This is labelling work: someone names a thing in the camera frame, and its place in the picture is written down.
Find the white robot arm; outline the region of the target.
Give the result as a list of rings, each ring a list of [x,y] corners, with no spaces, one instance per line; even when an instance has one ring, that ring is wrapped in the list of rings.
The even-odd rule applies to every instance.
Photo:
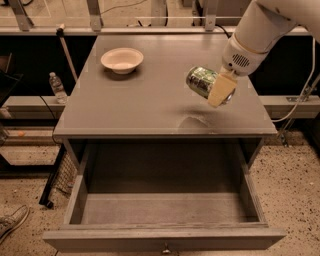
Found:
[[[252,74],[274,45],[297,26],[320,42],[319,0],[252,0],[223,50],[208,103],[218,107],[225,102],[237,78]]]

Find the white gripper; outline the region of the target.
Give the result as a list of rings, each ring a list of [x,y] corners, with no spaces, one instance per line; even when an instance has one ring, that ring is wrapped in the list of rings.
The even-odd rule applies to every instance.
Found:
[[[219,73],[208,96],[208,103],[213,107],[225,104],[237,87],[236,76],[252,74],[266,58],[266,53],[259,53],[242,46],[233,34],[222,53],[222,70]]]

